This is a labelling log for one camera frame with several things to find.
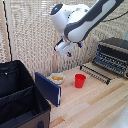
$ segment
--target wooden table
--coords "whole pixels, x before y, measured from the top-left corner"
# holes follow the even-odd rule
[[[110,128],[128,102],[128,79],[115,78],[109,85],[81,71],[62,72],[59,107],[51,104],[50,128]],[[75,88],[75,74],[85,75],[83,88]]]

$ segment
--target small bowl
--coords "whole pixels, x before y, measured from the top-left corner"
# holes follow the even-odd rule
[[[63,80],[53,80],[53,79],[52,79],[53,76],[63,77]],[[65,76],[64,76],[63,74],[61,74],[61,73],[52,73],[52,74],[50,75],[50,79],[51,79],[52,82],[55,83],[55,84],[62,84],[63,81],[64,81],[64,79],[65,79]]]

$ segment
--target black case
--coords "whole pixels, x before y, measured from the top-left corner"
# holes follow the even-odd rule
[[[49,128],[50,111],[20,60],[0,63],[0,128]]]

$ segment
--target book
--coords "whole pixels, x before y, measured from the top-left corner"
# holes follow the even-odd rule
[[[42,95],[56,107],[60,105],[61,87],[44,77],[38,72],[35,72],[35,83]]]

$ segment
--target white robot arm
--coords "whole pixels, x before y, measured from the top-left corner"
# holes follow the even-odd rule
[[[76,43],[85,40],[88,33],[123,1],[98,0],[91,8],[83,4],[56,5],[50,16],[62,39],[56,44],[55,50],[62,56],[66,54]]]

